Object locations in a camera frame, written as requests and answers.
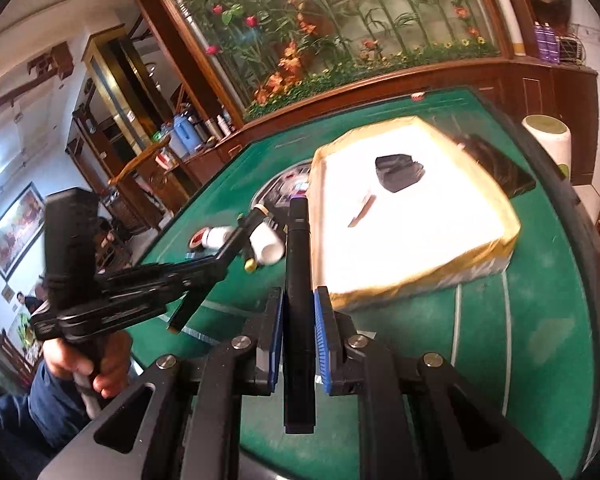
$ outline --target yellow cap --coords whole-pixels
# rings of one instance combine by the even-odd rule
[[[255,270],[258,268],[258,264],[256,263],[256,260],[254,260],[253,258],[250,258],[249,260],[247,260],[244,263],[244,270],[246,270],[249,274],[251,274],[252,272],[255,272]]]

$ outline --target green table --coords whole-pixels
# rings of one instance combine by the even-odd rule
[[[506,272],[355,312],[353,321],[358,330],[376,332],[376,339],[401,354],[436,351],[452,360],[570,478],[582,468],[600,418],[600,270],[586,261],[588,253],[595,254],[592,229],[574,219],[573,190],[560,182],[535,141],[499,120],[471,91],[431,92],[421,102],[401,98],[372,104],[252,144],[174,219],[142,262],[182,261],[197,229],[235,224],[270,177],[311,158],[316,148],[351,128],[411,115],[442,131],[482,135],[538,184],[512,200],[522,231]],[[590,239],[576,246],[574,240],[582,237]],[[239,334],[245,320],[262,311],[267,289],[281,285],[284,274],[284,260],[252,275],[234,261],[185,333],[168,333],[165,316],[133,327],[135,356],[149,365],[167,352],[204,354],[211,344]],[[355,398],[330,399],[318,388],[317,426],[311,436],[286,435],[282,413],[282,383],[272,398],[245,398],[242,446],[296,478],[357,478]]]

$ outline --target framed painting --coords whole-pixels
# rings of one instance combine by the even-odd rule
[[[45,222],[45,203],[30,183],[0,218],[0,275],[8,280],[36,241]]]

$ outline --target gold tape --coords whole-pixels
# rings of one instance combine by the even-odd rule
[[[516,56],[526,56],[525,44],[524,43],[513,43],[513,53]]]
[[[520,221],[499,184],[464,150],[458,150],[456,144],[447,136],[418,117],[405,117],[370,124],[348,131],[330,144],[325,144],[316,150],[309,174],[309,220],[311,224],[312,244],[312,279],[313,287],[328,285],[322,282],[322,189],[326,158],[359,140],[382,135],[390,130],[415,125],[426,131],[440,150],[459,168],[480,190],[485,199],[491,204],[504,227],[503,235],[498,239],[472,249],[436,269],[427,269],[418,275],[409,276],[402,282],[386,286],[369,287],[344,294],[331,293],[331,304],[335,310],[345,306],[355,308],[368,302],[371,297],[387,300],[395,296],[408,296],[423,288],[434,288],[445,278],[468,271],[478,264],[491,260],[508,260],[513,252],[518,234]]]

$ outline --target person's arm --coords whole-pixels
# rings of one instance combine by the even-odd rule
[[[126,332],[107,341],[100,374],[93,387],[103,397],[114,397],[126,387],[131,338]],[[0,397],[0,430],[34,444],[40,450],[58,451],[88,422],[73,372],[90,375],[93,364],[60,339],[46,341],[29,395]]]

